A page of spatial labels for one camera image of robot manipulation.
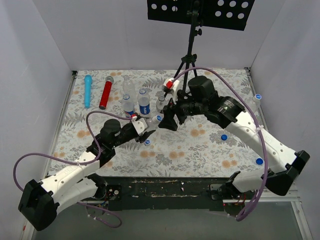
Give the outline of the blue white bottle cap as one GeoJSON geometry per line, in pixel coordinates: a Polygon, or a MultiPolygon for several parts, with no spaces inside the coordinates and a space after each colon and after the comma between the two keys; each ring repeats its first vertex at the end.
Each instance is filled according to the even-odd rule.
{"type": "Polygon", "coordinates": [[[162,121],[162,117],[160,115],[156,115],[154,117],[154,120],[157,121],[157,122],[161,122],[162,121]]]}

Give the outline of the small black-label clear bottle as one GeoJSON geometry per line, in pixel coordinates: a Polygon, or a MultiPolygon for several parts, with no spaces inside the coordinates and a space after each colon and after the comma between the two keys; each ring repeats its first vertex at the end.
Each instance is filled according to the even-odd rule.
{"type": "Polygon", "coordinates": [[[164,96],[159,96],[156,101],[156,110],[158,113],[162,114],[164,111],[164,107],[167,105],[167,101],[164,96]]]}

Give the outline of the clear Pocari bottle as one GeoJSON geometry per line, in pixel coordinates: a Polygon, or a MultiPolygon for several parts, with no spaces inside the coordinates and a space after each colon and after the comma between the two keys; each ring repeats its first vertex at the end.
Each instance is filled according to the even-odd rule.
{"type": "Polygon", "coordinates": [[[257,114],[261,105],[261,100],[256,100],[253,96],[246,102],[247,106],[252,110],[254,114],[257,114]]]}

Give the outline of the blue Pocari Sweat cap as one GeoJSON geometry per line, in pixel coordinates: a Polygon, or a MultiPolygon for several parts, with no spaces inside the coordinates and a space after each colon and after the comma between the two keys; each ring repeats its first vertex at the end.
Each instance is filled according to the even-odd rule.
{"type": "Polygon", "coordinates": [[[262,99],[262,96],[260,94],[255,94],[254,99],[260,101],[262,99]]]}

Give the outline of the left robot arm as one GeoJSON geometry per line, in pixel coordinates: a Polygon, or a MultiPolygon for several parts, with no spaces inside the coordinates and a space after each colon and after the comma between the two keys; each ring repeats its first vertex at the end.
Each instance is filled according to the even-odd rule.
{"type": "Polygon", "coordinates": [[[115,156],[116,147],[131,140],[143,143],[161,120],[160,116],[134,116],[124,126],[116,119],[107,120],[96,141],[76,161],[50,177],[41,181],[32,179],[25,185],[18,210],[37,231],[42,231],[59,213],[77,202],[103,199],[107,182],[95,172],[115,156]]]}

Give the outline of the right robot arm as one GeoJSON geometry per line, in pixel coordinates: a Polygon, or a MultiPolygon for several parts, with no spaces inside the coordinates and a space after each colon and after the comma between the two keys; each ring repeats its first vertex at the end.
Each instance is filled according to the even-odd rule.
{"type": "Polygon", "coordinates": [[[276,195],[285,196],[310,155],[304,150],[295,151],[285,146],[262,126],[256,126],[249,111],[234,98],[219,96],[209,78],[192,78],[188,82],[189,94],[183,94],[179,84],[179,80],[168,78],[162,86],[163,91],[170,93],[172,98],[163,108],[164,117],[159,128],[176,131],[188,116],[203,115],[211,123],[238,137],[260,157],[264,156],[261,139],[264,140],[267,173],[263,170],[236,172],[220,187],[220,194],[237,199],[245,192],[259,189],[263,177],[266,177],[266,188],[276,195]]]}

